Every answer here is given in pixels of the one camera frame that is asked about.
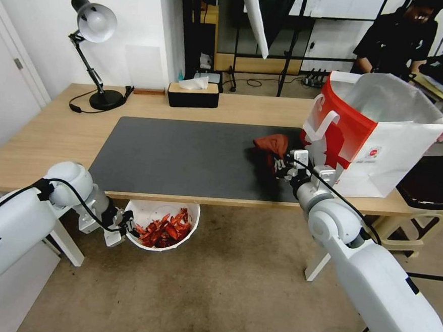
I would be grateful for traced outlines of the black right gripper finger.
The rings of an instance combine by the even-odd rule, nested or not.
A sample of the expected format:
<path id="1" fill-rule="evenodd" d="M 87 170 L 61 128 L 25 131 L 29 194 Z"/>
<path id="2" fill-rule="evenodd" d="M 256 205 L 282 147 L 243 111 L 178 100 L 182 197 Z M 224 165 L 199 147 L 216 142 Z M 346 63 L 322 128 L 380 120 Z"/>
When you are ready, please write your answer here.
<path id="1" fill-rule="evenodd" d="M 276 170 L 289 170 L 293 165 L 293 157 L 289 154 L 284 154 L 283 156 L 279 156 L 275 154 L 273 156 L 274 160 L 274 168 Z"/>
<path id="2" fill-rule="evenodd" d="M 290 181 L 293 177 L 296 176 L 296 169 L 291 168 L 281 168 L 275 170 L 275 177 L 277 179 L 283 179 L 285 181 Z"/>

